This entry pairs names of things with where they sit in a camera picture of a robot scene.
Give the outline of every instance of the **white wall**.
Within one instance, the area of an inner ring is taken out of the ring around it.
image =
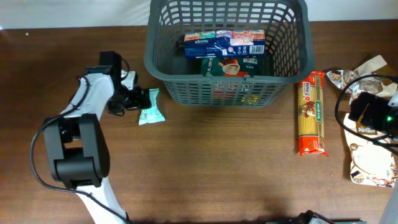
[[[398,19],[398,0],[306,0],[311,21]],[[147,25],[150,0],[0,0],[3,29]]]

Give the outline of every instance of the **spaghetti package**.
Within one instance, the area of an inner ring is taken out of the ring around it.
[[[298,83],[298,147],[304,153],[323,154],[323,77],[325,72],[313,71]]]

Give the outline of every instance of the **tissue box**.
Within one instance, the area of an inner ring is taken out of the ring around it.
[[[186,58],[264,56],[264,30],[218,30],[185,34]]]

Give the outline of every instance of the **gray plastic basket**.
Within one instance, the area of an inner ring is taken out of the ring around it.
[[[261,75],[204,77],[200,60],[186,59],[177,47],[186,33],[220,29],[266,31]],[[152,0],[144,63],[181,105],[267,106],[287,84],[313,70],[307,5],[304,0]]]

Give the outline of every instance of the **food package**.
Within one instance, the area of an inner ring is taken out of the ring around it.
[[[149,90],[149,98],[150,98],[150,108],[141,110],[141,115],[139,117],[138,125],[143,124],[152,124],[156,122],[165,121],[162,113],[157,108],[156,97],[159,93],[159,89],[150,89]]]
[[[248,58],[204,58],[201,74],[206,76],[253,77],[259,74],[259,59]]]
[[[264,30],[217,30],[184,35],[186,58],[264,56]]]
[[[384,135],[359,122],[350,120],[348,115],[346,114],[343,123],[351,130],[370,138]],[[351,180],[355,184],[393,188],[397,182],[397,166],[391,152],[381,146],[375,146],[372,142],[357,137],[347,130],[345,130],[345,136],[352,159]],[[380,141],[387,144],[391,142],[388,138]]]
[[[298,83],[298,147],[304,153],[323,154],[323,77],[325,72],[313,71]]]
[[[351,70],[334,70],[326,75],[331,82],[342,90],[347,84],[354,79],[370,74],[382,74],[395,76],[393,69],[388,66],[382,56],[377,56],[368,60],[354,71]],[[363,91],[370,92],[373,95],[386,97],[393,96],[397,91],[397,84],[386,78],[365,78],[350,86],[347,93],[350,95],[349,103],[359,96]]]

